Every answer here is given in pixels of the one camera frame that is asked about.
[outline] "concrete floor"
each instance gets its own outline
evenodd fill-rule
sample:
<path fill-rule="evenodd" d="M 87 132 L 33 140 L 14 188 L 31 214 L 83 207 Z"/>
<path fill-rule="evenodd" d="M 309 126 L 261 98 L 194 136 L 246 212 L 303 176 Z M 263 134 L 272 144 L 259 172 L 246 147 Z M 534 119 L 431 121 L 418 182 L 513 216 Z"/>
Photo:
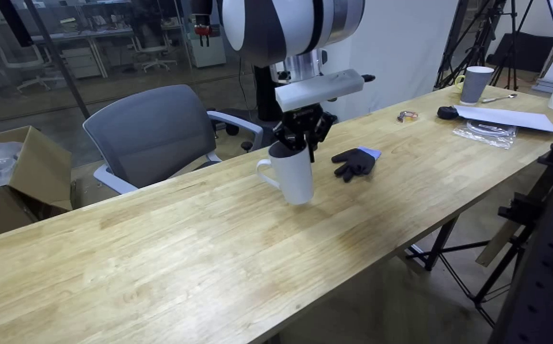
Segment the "concrete floor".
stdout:
<path fill-rule="evenodd" d="M 251 83 L 247 84 L 247 98 L 253 98 Z M 211 81 L 203 79 L 192 83 L 201 94 L 207 107 L 219 109 L 251 109 L 253 100 L 244 100 L 240 94 L 238 75 L 228 75 Z M 102 90 L 113 90 L 119 84 L 104 84 Z M 102 188 L 92 170 L 102 163 L 98 151 L 92 147 L 85 132 L 81 130 L 83 117 L 77 109 L 66 109 L 47 115 L 22 117 L 12 121 L 0 121 L 0 130 L 16 126 L 37 126 L 47 136 L 54 138 L 60 146 L 69 149 L 75 157 L 73 163 L 73 195 L 75 207 L 98 203 L 108 197 L 115 197 Z M 221 155 L 242 155 L 240 144 L 244 138 L 230 138 L 219 134 Z M 542 172 L 540 167 L 531 167 L 519 176 L 511 178 L 504 186 L 490 191 L 473 209 L 469 209 L 458 222 L 452 243 L 469 243 L 489 239 L 500 224 L 498 207 L 510 205 L 515 191 L 525 193 Z M 420 245 L 431 247 L 429 235 Z M 448 255 L 464 281 L 471 291 L 479 291 L 492 270 L 475 264 L 479 251 Z M 404 344 L 404 342 L 489 342 L 492 329 L 479 316 L 473 304 L 464 297 L 454 279 L 448 276 L 443 264 L 433 274 L 418 270 L 418 266 L 404 255 L 370 268 L 356 279 L 349 281 L 341 289 L 334 291 L 324 300 L 305 310 L 297 319 L 291 319 L 282 327 L 282 342 L 286 344 Z M 487 304 L 489 312 L 496 318 L 506 298 L 496 298 Z"/>

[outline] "white wall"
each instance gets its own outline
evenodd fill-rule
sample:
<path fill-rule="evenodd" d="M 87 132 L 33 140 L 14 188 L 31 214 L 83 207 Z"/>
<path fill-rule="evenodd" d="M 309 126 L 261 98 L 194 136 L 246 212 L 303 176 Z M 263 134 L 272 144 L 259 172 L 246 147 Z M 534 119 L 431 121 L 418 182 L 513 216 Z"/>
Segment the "white wall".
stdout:
<path fill-rule="evenodd" d="M 519 14 L 517 25 L 521 25 L 529 0 L 515 0 L 515 6 Z M 511 10 L 511 0 L 506 4 L 504 12 L 510 14 L 510 10 Z M 504 16 L 496 29 L 496 40 L 490 44 L 489 54 L 494 54 L 504 35 L 510 35 L 510 33 L 511 33 L 511 18 Z M 553 19 L 548 8 L 548 0 L 536 0 L 531 6 L 523 33 L 536 35 L 536 37 L 553 37 Z"/>
<path fill-rule="evenodd" d="M 376 75 L 358 94 L 324 104 L 341 121 L 433 92 L 458 0 L 368 0 L 360 29 L 328 48 L 326 73 Z"/>

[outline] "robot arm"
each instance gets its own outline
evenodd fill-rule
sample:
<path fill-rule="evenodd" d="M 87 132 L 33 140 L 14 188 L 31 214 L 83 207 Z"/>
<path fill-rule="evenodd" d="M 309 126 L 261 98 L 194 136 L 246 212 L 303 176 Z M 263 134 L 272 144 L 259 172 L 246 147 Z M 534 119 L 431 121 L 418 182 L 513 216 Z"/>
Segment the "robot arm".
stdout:
<path fill-rule="evenodd" d="M 194 14 L 213 0 L 194 0 Z M 349 39 L 360 25 L 366 0 L 219 0 L 224 33 L 249 63 L 268 67 L 286 61 L 291 83 L 276 88 L 284 121 L 274 136 L 290 149 L 324 142 L 337 121 L 320 102 L 362 90 L 364 79 L 349 69 L 322 75 L 320 48 Z"/>
<path fill-rule="evenodd" d="M 223 23 L 236 52 L 268 67 L 351 37 L 366 0 L 223 0 Z"/>

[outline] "wooden table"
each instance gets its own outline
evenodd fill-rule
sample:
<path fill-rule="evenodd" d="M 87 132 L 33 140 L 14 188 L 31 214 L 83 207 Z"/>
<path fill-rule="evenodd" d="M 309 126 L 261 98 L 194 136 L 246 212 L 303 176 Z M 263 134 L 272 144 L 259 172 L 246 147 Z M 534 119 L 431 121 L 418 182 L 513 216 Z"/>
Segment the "wooden table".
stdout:
<path fill-rule="evenodd" d="M 489 90 L 487 96 L 510 94 Z M 0 342 L 251 342 L 408 247 L 550 151 L 506 151 L 435 119 L 452 88 L 337 125 L 316 197 L 291 209 L 255 176 L 265 151 L 0 235 Z M 553 113 L 521 94 L 494 107 Z M 399 123 L 402 109 L 420 123 Z M 368 180 L 330 157 L 383 149 Z"/>

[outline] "black tripod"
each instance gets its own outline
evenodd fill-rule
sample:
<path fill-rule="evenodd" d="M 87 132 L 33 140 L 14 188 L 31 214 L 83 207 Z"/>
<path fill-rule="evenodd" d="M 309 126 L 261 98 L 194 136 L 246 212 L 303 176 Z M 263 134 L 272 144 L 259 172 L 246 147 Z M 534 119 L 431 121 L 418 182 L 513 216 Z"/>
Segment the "black tripod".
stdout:
<path fill-rule="evenodd" d="M 519 35 L 521 35 L 523 27 L 525 27 L 525 21 L 529 18 L 529 12 L 531 12 L 533 4 L 534 4 L 534 0 L 529 0 L 521 23 L 517 23 L 517 18 L 519 18 L 517 0 L 510 2 L 510 14 L 502 14 L 502 16 L 510 16 L 511 18 L 511 40 L 510 40 L 508 52 L 502 56 L 500 65 L 496 67 L 496 73 L 494 73 L 490 84 L 498 84 L 500 83 L 502 73 L 504 73 L 504 69 L 508 65 L 506 88 L 508 90 L 519 90 L 517 42 L 519 42 Z"/>
<path fill-rule="evenodd" d="M 494 31 L 500 23 L 504 14 L 506 0 L 485 0 L 475 14 L 473 21 L 466 27 L 460 35 L 462 21 L 467 12 L 467 2 L 460 2 L 458 16 L 452 25 L 452 33 L 448 39 L 448 46 L 445 52 L 445 60 L 441 65 L 441 75 L 435 88 L 446 88 L 456 83 L 456 79 L 467 69 L 467 65 L 485 65 L 485 58 L 489 52 L 490 42 L 494 40 Z M 462 42 L 467 39 L 471 29 L 481 23 L 481 31 L 475 35 L 473 46 L 467 50 L 464 61 L 452 69 L 452 58 Z"/>

